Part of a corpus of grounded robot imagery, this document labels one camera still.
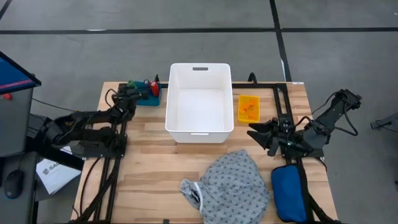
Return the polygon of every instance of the red object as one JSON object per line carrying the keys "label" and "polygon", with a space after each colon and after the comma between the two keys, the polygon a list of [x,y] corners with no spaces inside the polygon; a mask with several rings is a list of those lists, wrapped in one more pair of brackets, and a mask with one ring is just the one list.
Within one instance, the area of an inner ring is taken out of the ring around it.
{"label": "red object", "polygon": [[12,100],[12,96],[11,96],[11,94],[9,94],[9,93],[3,94],[2,97],[4,97],[4,98],[7,99],[7,100]]}
{"label": "red object", "polygon": [[159,96],[159,86],[156,81],[150,83],[150,90],[152,90],[154,96]]}

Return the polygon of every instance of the concrete floor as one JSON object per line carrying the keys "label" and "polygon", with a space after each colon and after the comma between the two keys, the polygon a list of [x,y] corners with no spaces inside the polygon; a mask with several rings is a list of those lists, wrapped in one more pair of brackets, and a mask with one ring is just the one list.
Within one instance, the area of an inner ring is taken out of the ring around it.
{"label": "concrete floor", "polygon": [[[398,27],[398,2],[278,0],[281,26]],[[0,30],[273,27],[268,1],[13,0]],[[350,117],[354,138],[334,132],[325,147],[338,216],[346,223],[396,223],[398,140],[370,122],[398,111],[398,32],[283,33],[292,80],[305,82],[313,109],[340,88],[363,96]],[[277,40],[270,33],[0,35],[0,49],[42,81],[34,97],[76,110],[95,110],[102,83],[168,80],[175,62],[224,62],[233,80],[255,72],[283,81]],[[64,111],[33,102],[32,112]],[[348,128],[341,120],[339,126]],[[67,222],[78,179],[40,202],[38,223]]]}

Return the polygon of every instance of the green object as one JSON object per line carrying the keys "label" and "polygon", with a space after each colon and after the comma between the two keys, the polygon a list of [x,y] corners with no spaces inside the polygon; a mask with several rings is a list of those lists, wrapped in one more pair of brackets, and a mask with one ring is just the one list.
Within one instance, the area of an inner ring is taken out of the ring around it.
{"label": "green object", "polygon": [[127,87],[129,87],[129,88],[131,88],[131,87],[137,88],[136,83],[134,82],[134,80],[129,80],[127,82]]}

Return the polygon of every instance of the wooden table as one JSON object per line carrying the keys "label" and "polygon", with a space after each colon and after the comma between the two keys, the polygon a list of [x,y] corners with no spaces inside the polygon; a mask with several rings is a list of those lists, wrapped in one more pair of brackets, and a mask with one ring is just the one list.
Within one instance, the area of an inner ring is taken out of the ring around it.
{"label": "wooden table", "polygon": [[[104,83],[99,110],[108,108],[104,100],[105,93],[110,88],[117,90],[118,84],[118,82]],[[302,116],[311,116],[304,84],[288,83],[287,86],[294,121],[297,122]],[[280,154],[275,157],[267,156],[266,151],[246,134],[249,127],[247,124],[239,123],[237,116],[238,96],[257,95],[261,101],[261,122],[277,117],[272,90],[268,88],[233,90],[235,127],[223,144],[177,144],[165,130],[167,89],[163,89],[162,94],[159,107],[138,106],[135,117],[127,124],[128,144],[119,170],[112,223],[162,223],[165,218],[171,223],[201,223],[199,211],[194,209],[179,191],[181,180],[186,178],[199,181],[207,167],[217,158],[240,149],[247,150],[256,162],[267,188],[271,191],[272,200],[267,206],[262,223],[282,223],[276,214],[270,176],[272,169],[285,165],[285,160]],[[85,162],[75,200],[76,209],[79,208],[83,182],[94,160]],[[97,194],[103,160],[97,163],[89,176],[83,199],[84,208]],[[311,158],[304,159],[303,163],[310,193],[326,214],[337,218],[325,168]],[[107,202],[106,195],[101,211],[102,218],[106,213]]]}

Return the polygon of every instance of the blue pouch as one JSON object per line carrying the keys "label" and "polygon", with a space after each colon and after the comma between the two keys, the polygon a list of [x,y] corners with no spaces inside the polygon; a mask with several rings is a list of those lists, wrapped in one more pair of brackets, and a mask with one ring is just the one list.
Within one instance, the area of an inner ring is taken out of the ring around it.
{"label": "blue pouch", "polygon": [[[271,172],[271,184],[278,217],[283,222],[340,223],[318,206],[308,192],[307,176],[302,164],[287,164]],[[313,211],[320,222],[315,222]]]}

